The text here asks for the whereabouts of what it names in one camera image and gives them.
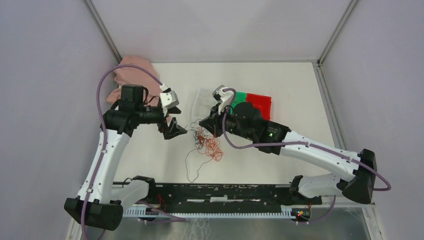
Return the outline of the pink cloth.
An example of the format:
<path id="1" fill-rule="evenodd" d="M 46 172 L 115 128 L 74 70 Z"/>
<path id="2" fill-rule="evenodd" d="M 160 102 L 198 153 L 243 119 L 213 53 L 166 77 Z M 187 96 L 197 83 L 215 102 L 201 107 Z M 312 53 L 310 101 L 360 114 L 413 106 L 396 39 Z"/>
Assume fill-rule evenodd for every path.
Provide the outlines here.
<path id="1" fill-rule="evenodd" d="M 106 102 L 114 104 L 123 97 L 122 88 L 125 85 L 142 86 L 141 94 L 135 97 L 135 102 L 139 106 L 156 107 L 160 100 L 162 92 L 160 84 L 155 80 L 159 79 L 159 75 L 152 63 L 139 56 L 124 56 L 119 63 L 125 67 L 115 69 L 115 77 L 113 80 L 118 84 L 106 98 Z"/>

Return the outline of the aluminium frame rail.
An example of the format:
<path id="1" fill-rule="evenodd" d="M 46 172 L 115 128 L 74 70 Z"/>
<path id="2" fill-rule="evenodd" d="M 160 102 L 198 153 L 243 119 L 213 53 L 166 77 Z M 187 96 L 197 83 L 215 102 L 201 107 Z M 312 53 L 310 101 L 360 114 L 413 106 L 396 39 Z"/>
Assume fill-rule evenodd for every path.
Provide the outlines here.
<path id="1" fill-rule="evenodd" d="M 227 198 L 230 202 L 259 201 L 284 206 L 320 205 L 322 197 L 342 195 L 359 204 L 370 204 L 373 186 L 357 179 L 350 182 L 331 177 L 317 181 L 296 176 L 291 184 L 214 184 L 214 183 L 155 183 L 149 187 L 148 200 L 163 199 L 166 203 L 184 200 Z"/>

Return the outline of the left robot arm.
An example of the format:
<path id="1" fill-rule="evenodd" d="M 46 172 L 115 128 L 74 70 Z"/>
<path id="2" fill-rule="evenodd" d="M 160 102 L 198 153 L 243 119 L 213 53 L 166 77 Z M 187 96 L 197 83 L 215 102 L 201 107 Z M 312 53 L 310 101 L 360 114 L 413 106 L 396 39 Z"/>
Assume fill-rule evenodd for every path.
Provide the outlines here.
<path id="1" fill-rule="evenodd" d="M 85 182 L 74 198 L 67 198 L 65 211 L 82 226 L 114 231 L 124 212 L 137 201 L 149 204 L 158 195 L 155 180 L 136 176 L 129 184 L 114 188 L 114 178 L 124 150 L 134 130 L 140 125 L 156 124 L 165 140 L 187 133 L 176 118 L 179 99 L 171 88 L 161 86 L 156 106 L 145 100 L 148 90 L 142 85 L 126 84 L 113 107 L 101 114 L 99 144 Z"/>

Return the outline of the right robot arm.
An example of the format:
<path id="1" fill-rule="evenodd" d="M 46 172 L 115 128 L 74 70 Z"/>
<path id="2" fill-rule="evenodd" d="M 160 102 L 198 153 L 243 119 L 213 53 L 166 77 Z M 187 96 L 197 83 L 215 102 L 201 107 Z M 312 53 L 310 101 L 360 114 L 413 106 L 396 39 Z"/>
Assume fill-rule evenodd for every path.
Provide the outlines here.
<path id="1" fill-rule="evenodd" d="M 328 174 L 294 177 L 288 196 L 295 204 L 323 195 L 342 195 L 359 204 L 372 202 L 377 161 L 369 149 L 348 151 L 311 140 L 285 125 L 264 119 L 249 102 L 238 104 L 227 114 L 220 113 L 215 105 L 199 125 L 214 137 L 232 134 L 250 140 L 250 147 L 263 153 L 303 160 L 327 170 Z"/>

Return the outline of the red plastic bin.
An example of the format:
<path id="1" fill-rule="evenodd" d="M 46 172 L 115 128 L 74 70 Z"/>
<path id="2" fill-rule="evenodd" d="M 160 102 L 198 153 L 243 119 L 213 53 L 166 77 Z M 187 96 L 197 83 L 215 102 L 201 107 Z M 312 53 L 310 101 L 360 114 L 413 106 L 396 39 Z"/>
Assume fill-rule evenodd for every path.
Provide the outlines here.
<path id="1" fill-rule="evenodd" d="M 254 108 L 259 109 L 265 120 L 271 119 L 272 98 L 270 96 L 247 93 L 246 102 L 252 103 Z"/>

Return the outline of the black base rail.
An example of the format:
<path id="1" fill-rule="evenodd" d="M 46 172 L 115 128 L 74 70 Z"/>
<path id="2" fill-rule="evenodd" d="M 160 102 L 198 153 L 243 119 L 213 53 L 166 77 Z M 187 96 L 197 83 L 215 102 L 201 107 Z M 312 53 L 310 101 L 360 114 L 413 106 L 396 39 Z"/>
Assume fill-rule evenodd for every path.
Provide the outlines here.
<path id="1" fill-rule="evenodd" d="M 270 214 L 284 206 L 323 203 L 320 196 L 306 198 L 287 184 L 157 183 L 143 202 L 169 214 Z"/>

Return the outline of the clear plastic bin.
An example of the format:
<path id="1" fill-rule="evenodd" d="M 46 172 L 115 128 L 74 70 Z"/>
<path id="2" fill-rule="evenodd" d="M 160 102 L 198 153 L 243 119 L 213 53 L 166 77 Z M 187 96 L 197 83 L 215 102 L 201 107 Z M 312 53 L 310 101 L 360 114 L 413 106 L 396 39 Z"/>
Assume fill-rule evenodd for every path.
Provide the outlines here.
<path id="1" fill-rule="evenodd" d="M 213 97 L 212 88 L 199 88 L 193 100 L 191 108 L 191 121 L 204 119 L 210 115 L 211 108 L 218 102 Z"/>

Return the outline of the green plastic bin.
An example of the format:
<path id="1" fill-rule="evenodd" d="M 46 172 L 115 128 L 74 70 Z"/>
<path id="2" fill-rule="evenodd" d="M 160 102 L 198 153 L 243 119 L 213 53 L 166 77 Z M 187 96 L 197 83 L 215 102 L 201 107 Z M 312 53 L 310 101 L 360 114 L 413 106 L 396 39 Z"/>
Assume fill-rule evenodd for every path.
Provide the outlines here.
<path id="1" fill-rule="evenodd" d="M 236 105 L 247 101 L 247 93 L 237 91 L 235 94 L 235 99 L 232 102 L 232 107 L 235 108 Z"/>

